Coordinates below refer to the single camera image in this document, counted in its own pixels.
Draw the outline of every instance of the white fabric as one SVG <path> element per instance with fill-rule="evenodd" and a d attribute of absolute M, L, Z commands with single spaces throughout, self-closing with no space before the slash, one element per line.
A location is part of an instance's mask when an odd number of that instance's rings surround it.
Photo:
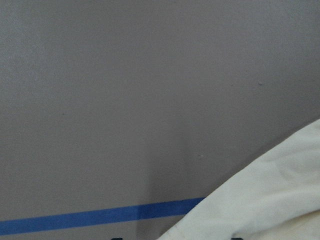
<path fill-rule="evenodd" d="M 158 240 L 320 240 L 320 120 L 266 152 Z"/>

